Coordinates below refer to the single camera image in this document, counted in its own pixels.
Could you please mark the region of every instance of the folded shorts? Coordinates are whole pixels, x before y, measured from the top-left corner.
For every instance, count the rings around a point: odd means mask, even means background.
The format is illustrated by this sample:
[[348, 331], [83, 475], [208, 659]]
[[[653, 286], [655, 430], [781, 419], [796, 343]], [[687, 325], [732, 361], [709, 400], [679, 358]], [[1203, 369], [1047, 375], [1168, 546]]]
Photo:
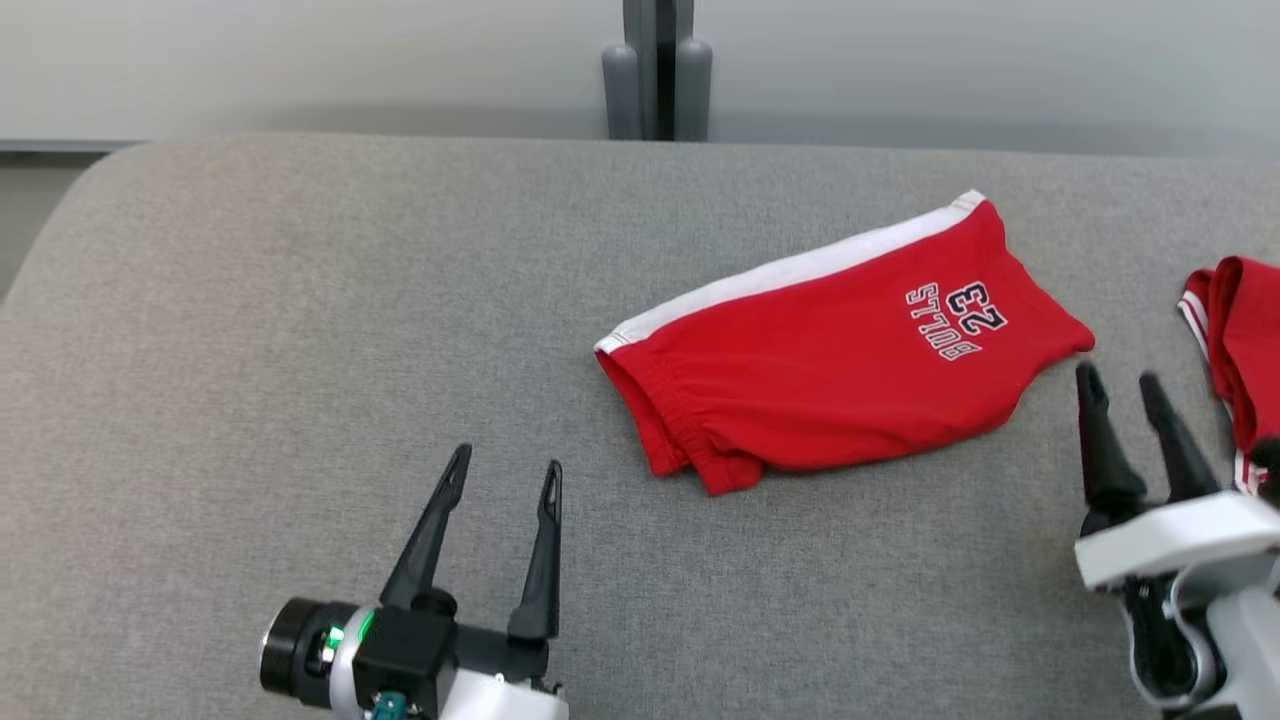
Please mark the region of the folded shorts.
[[1192, 273], [1178, 307], [1231, 418], [1235, 486], [1254, 495], [1270, 480], [1251, 455], [1280, 438], [1280, 268], [1224, 258], [1215, 270]]
[[1043, 368], [1092, 347], [970, 191], [676, 297], [595, 352], [653, 473], [691, 464], [722, 495], [765, 465], [850, 465], [991, 430]]

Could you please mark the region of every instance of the red fabric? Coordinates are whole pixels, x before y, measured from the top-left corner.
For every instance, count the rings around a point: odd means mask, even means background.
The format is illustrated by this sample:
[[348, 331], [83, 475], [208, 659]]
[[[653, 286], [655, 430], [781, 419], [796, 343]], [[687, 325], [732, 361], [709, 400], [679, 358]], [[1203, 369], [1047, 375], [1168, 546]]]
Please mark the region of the red fabric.
[[755, 484], [764, 465], [849, 465], [991, 430], [1043, 368], [1092, 347], [1089, 329], [1009, 254], [982, 201], [938, 234], [699, 309], [596, 356], [653, 473], [692, 464], [722, 495]]
[[1280, 268], [1225, 258], [1187, 281], [1208, 313], [1201, 328], [1213, 388], [1231, 407], [1235, 446], [1280, 437]]

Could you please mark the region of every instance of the metal stand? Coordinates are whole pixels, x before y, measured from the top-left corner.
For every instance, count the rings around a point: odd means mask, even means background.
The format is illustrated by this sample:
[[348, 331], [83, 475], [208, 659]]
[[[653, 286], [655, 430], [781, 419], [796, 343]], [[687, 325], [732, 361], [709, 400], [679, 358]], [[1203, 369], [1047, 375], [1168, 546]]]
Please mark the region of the metal stand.
[[692, 36], [692, 0], [623, 0], [625, 44], [604, 51], [612, 140], [704, 142], [712, 47]]

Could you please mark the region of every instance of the gray cushion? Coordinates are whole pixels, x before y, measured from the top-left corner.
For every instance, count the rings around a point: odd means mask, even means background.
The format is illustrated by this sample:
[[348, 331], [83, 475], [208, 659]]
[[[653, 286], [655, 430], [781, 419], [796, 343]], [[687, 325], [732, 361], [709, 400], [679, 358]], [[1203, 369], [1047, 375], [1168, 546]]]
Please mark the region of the gray cushion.
[[461, 441], [438, 582], [503, 626], [564, 464], [577, 717], [1134, 717], [1117, 607], [1085, 592], [1071, 363], [936, 452], [649, 477], [591, 355], [712, 279], [975, 187], [1097, 334], [1162, 493], [1139, 372], [1230, 441], [1174, 304], [1280, 261], [1280, 168], [768, 146], [239, 136], [138, 147], [72, 190], [0, 309], [5, 717], [323, 717], [257, 687], [293, 594], [371, 601]]

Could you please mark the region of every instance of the white wall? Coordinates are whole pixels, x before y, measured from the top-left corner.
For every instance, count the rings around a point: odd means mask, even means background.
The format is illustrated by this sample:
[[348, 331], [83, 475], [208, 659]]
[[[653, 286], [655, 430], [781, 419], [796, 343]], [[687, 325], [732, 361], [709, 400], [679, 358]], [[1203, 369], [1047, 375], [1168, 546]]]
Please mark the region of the white wall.
[[0, 138], [603, 137], [598, 0], [0, 0]]
[[721, 141], [1280, 158], [1276, 0], [700, 0]]
[[[621, 0], [0, 0], [0, 147], [602, 137]], [[1276, 0], [695, 0], [712, 136], [1280, 158]]]

